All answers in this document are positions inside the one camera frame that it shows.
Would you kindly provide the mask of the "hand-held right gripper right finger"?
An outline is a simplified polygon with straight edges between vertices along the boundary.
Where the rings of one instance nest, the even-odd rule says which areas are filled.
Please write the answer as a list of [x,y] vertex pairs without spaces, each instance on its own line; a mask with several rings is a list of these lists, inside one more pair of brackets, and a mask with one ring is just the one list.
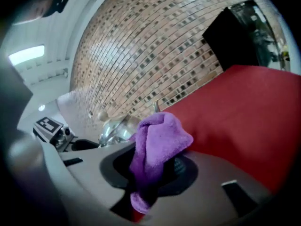
[[189,151],[198,175],[179,195],[159,197],[141,219],[143,226],[219,226],[238,218],[223,185],[237,183],[257,204],[271,196],[259,181],[225,159]]

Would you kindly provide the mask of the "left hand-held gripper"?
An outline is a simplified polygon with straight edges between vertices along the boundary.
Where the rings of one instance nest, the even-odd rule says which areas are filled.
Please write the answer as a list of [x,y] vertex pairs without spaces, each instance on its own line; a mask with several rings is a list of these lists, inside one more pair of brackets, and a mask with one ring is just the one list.
[[42,142],[53,145],[56,150],[66,150],[69,145],[70,151],[90,150],[99,147],[98,143],[86,139],[79,139],[73,142],[75,136],[69,127],[49,118],[43,117],[33,124],[33,134]]

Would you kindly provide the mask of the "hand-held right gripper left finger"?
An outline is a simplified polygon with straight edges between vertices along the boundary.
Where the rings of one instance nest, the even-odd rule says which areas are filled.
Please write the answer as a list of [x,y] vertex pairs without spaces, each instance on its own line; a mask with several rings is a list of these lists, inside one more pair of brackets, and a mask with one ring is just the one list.
[[111,149],[90,149],[58,153],[50,144],[42,144],[44,161],[71,226],[131,226],[133,223],[111,208],[124,196],[113,188],[100,172],[101,160]]

